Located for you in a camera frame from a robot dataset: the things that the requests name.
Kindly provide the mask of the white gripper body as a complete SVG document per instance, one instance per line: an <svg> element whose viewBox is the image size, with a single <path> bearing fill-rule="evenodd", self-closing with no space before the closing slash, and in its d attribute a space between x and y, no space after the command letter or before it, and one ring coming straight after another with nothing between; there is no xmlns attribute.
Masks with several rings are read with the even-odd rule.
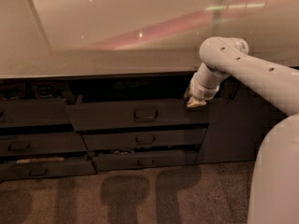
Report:
<svg viewBox="0 0 299 224"><path fill-rule="evenodd" d="M198 100L209 101L214 98L216 93L219 91L220 86L216 88L206 88L200 83L200 75L195 73L190 82L191 95Z"/></svg>

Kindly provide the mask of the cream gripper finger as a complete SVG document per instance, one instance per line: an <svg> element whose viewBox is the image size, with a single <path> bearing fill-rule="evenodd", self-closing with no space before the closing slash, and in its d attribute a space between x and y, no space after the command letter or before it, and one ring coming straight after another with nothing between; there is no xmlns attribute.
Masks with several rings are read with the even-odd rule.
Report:
<svg viewBox="0 0 299 224"><path fill-rule="evenodd" d="M205 100L199 100L197 98L194 98L194 97L191 97L189 99L189 101L187 102L186 106L188 108L196 108L196 107L199 107L199 106L204 106L206 105L206 101Z"/></svg>
<svg viewBox="0 0 299 224"><path fill-rule="evenodd" d="M189 100L190 98L191 98L191 90L190 90L190 88L187 88L187 90L183 94L183 99Z"/></svg>

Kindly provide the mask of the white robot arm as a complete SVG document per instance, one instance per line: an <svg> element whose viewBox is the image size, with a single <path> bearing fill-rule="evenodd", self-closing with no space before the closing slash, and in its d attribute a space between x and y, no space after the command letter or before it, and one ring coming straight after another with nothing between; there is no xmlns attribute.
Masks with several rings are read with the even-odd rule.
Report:
<svg viewBox="0 0 299 224"><path fill-rule="evenodd" d="M259 146L252 173L247 224L299 222L299 74L249 54L237 37L214 36L199 50L201 65L184 98L188 107L211 101L227 77L251 90L254 118L278 118Z"/></svg>

